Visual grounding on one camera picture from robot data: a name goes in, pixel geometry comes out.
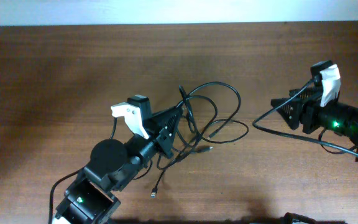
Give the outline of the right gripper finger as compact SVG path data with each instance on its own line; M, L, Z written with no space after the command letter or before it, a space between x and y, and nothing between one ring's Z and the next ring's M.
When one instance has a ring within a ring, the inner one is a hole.
M297 98L302 100L319 100L322 97L323 88L321 86L305 88Z
M300 125L300 117L303 111L303 100L292 99L291 101L284 104L288 98L272 99L270 104L273 108L280 105L276 112L284 119L290 129L295 130Z

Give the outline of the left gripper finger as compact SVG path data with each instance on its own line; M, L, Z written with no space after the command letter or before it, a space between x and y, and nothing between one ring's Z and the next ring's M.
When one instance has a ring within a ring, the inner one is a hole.
M156 112L152 115L153 120L168 120L181 113L181 109L176 106L166 110Z
M170 133L171 137L174 137L177 131L178 123L182 117L183 110L181 109L181 113L176 115L175 117L168 120L159 120L158 123L164 128L167 127L167 131Z

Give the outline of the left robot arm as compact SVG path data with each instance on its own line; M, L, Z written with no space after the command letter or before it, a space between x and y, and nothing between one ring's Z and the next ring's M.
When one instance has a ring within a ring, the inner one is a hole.
M120 201L113 195L122 191L138 173L152 165L159 154L173 156L171 150L181 108L153 114L145 121L149 137L135 134L126 143L105 139L93 148L90 160L74 172L75 180L57 208L50 208L49 223L107 223Z

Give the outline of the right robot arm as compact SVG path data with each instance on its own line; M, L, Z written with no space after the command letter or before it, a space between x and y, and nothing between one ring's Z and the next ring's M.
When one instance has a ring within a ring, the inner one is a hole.
M339 102L340 78L320 73L313 87L290 90L270 104L291 129L305 134L320 129L316 144L330 154L351 154L358 162L358 107Z

